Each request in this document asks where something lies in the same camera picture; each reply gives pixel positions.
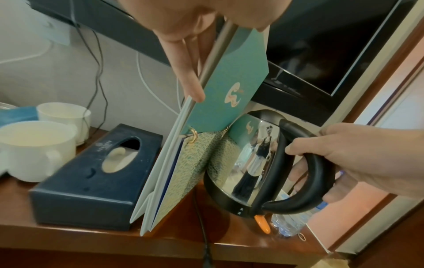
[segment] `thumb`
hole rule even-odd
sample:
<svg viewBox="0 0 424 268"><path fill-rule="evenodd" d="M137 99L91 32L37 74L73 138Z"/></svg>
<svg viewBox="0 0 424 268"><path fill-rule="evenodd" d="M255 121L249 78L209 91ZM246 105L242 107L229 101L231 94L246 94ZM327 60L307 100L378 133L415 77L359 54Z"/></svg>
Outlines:
<svg viewBox="0 0 424 268"><path fill-rule="evenodd" d="M288 155L316 154L326 156L330 153L329 136L296 138L285 148Z"/></svg>

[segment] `plastic water bottle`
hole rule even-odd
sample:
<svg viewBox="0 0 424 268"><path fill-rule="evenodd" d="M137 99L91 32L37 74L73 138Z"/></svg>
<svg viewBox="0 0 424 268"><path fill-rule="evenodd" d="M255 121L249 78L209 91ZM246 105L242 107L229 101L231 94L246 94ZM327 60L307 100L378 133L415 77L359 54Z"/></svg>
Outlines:
<svg viewBox="0 0 424 268"><path fill-rule="evenodd" d="M283 200L288 198L288 194L281 191L278 194L278 197L276 200ZM312 217L313 214L321 211L323 208L325 208L328 204L326 202L322 202L317 207L307 211L302 212L299 214L292 214L292 215L279 215L279 214L273 214L271 218L272 225L279 231L280 234L282 234L285 237L290 237L297 235L301 229L306 225L308 220Z"/></svg>

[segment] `white cable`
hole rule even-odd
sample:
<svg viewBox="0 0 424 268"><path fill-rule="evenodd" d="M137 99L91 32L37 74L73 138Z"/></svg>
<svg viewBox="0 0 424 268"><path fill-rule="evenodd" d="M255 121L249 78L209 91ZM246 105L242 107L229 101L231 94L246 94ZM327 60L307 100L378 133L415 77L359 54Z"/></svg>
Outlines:
<svg viewBox="0 0 424 268"><path fill-rule="evenodd" d="M29 55L29 56L25 56L25 57L14 58L14 59L9 59L9 60L2 60L2 61L0 61L0 64L15 62L15 61L21 61L21 60L29 60L29 59L33 59L33 58L36 58L36 57L43 56L44 54L46 54L50 50L50 48L52 48L52 46L53 46L53 44L49 40L49 45L47 46L47 48L45 50L37 53L37 54Z"/></svg>
<svg viewBox="0 0 424 268"><path fill-rule="evenodd" d="M136 51L136 60L137 60L137 69L138 69L138 75L141 78L141 81L143 82L144 86L147 88L147 90L150 92L150 94L152 94L153 97L155 97L155 99L157 99L160 103L163 104L163 106L165 106L166 108L168 108L171 112L173 112L174 114L178 115L177 112L174 111L174 109L172 109L171 107L169 107L166 103L164 103L161 99L159 99L158 96L156 96L155 93L153 93L153 91L149 88L149 86L147 85L146 81L144 80L143 74L141 73L141 68L140 68L140 60L139 60L139 55L138 55L138 51Z"/></svg>
<svg viewBox="0 0 424 268"><path fill-rule="evenodd" d="M177 77L177 102L178 102L178 108L181 112L181 101L180 101L180 86L178 84L178 77Z"/></svg>

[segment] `wooden table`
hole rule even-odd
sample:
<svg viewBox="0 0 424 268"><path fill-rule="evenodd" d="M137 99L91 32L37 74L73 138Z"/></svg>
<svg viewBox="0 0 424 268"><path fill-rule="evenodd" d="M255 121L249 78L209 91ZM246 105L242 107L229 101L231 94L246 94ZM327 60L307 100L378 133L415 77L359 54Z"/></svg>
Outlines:
<svg viewBox="0 0 424 268"><path fill-rule="evenodd" d="M99 131L95 141L105 131ZM89 144L78 148L78 152ZM193 206L193 192L153 230L140 237L141 220L128 232L38 225L33 217L28 190L35 184L11 176L0 178L0 247L65 252L107 253L138 256L201 259L204 244ZM297 236L280 238L264 234L254 220L217 207L203 185L197 186L197 202L214 260L295 264L310 267L327 253L308 228Z"/></svg>

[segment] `blue cloth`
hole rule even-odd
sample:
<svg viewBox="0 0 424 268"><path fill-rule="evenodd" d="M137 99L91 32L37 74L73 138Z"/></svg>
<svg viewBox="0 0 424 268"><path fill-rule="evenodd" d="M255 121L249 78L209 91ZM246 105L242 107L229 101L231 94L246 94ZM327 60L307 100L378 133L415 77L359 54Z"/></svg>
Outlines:
<svg viewBox="0 0 424 268"><path fill-rule="evenodd" d="M37 109L33 106L10 110L0 109L0 128L11 123L36 120L38 120Z"/></svg>

